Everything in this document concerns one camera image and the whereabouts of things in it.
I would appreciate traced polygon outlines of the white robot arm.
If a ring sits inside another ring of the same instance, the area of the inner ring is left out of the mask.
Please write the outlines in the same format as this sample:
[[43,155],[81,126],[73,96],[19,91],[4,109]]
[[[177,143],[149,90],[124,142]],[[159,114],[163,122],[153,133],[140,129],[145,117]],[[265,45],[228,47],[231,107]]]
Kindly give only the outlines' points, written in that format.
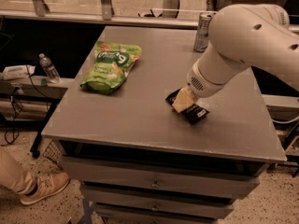
[[251,66],[299,89],[299,35],[289,30],[278,5],[236,4],[222,8],[208,26],[208,45],[187,74],[173,107],[177,112],[218,91]]

